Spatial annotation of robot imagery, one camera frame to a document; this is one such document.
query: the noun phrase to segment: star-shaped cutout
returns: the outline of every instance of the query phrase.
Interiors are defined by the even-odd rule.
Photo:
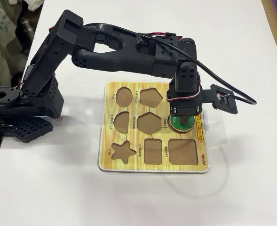
[[[136,151],[130,149],[130,142],[127,140],[121,145],[113,143],[111,147],[114,150],[114,153],[112,154],[111,158],[121,159],[124,164],[128,164],[129,156],[136,154]]]

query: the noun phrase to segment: white table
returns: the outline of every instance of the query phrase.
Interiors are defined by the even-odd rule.
[[[85,23],[191,37],[198,59],[258,105],[237,102],[237,115],[204,105],[206,174],[102,172],[106,83],[167,80],[84,70],[68,56],[56,71],[65,103],[60,119],[48,119],[54,131],[2,143],[0,226],[277,225],[277,47],[261,1],[47,0],[29,59],[64,9]],[[204,88],[219,85],[200,73]]]

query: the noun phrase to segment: black cable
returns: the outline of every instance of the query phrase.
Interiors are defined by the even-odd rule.
[[[249,100],[246,100],[246,99],[244,99],[244,98],[241,98],[241,97],[238,97],[238,96],[235,96],[235,95],[232,95],[232,94],[230,94],[229,96],[235,98],[236,100],[243,101],[243,102],[245,102],[245,103],[247,103],[247,104],[250,104],[250,105],[253,104],[253,103],[251,103]]]
[[[136,32],[133,32],[133,31],[130,31],[130,30],[127,30],[125,28],[122,28],[122,27],[117,27],[115,25],[111,25],[111,24],[108,24],[110,26],[113,26],[115,29],[117,30],[121,30],[123,32],[126,32],[126,33],[129,33],[129,34],[132,34],[132,35],[140,35],[141,37],[144,37],[146,39],[149,39],[149,40],[152,40],[152,41],[155,41],[155,42],[158,42],[158,43],[161,43],[162,45],[164,46],[167,46],[173,50],[175,50],[176,52],[186,56],[191,62],[195,63],[196,65],[198,65],[200,68],[202,68],[207,74],[209,74],[212,78],[214,78],[216,81],[218,81],[220,84],[224,85],[225,87],[229,88],[231,91],[235,92],[235,93],[238,93],[239,95],[241,95],[242,97],[244,97],[245,99],[243,98],[240,98],[240,97],[237,97],[235,95],[233,95],[233,98],[237,99],[237,100],[240,100],[240,101],[243,101],[245,103],[248,103],[248,104],[251,104],[251,105],[256,105],[257,102],[251,98],[250,96],[248,96],[247,94],[245,94],[244,92],[238,90],[237,88],[233,87],[232,85],[230,85],[229,83],[227,83],[226,81],[224,81],[223,79],[221,79],[219,76],[217,76],[214,72],[212,72],[209,68],[207,68],[204,64],[202,64],[200,61],[198,61],[197,59],[193,58],[190,54],[187,54],[186,52],[182,51],[181,49],[161,40],[161,39],[157,39],[157,38],[154,38],[154,37],[151,37],[149,36],[148,34],[143,34],[143,33],[136,33]]]
[[[0,123],[0,132],[2,133],[14,133],[17,131],[17,126]]]

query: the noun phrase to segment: wooden shape puzzle board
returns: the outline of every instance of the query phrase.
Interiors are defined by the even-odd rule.
[[[109,82],[99,152],[104,171],[204,173],[202,114],[188,133],[169,125],[168,83]]]

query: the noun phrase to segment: robotic arm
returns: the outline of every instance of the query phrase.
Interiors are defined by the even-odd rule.
[[[96,43],[115,51],[95,53]],[[212,103],[215,109],[232,114],[237,114],[235,99],[256,104],[255,100],[227,84],[197,60],[192,39],[174,33],[135,33],[110,24],[83,25],[81,17],[65,10],[27,67],[21,87],[0,86],[0,120],[15,122],[17,131],[12,135],[16,138],[29,142],[52,130],[50,123],[34,116],[60,117],[64,100],[54,71],[68,54],[72,55],[74,65],[81,68],[171,79],[166,99],[170,114],[180,119],[200,114],[203,103]],[[246,99],[216,85],[203,90],[197,65]],[[38,123],[33,123],[39,125],[34,128],[36,131],[23,126],[33,128],[31,122],[36,120]]]

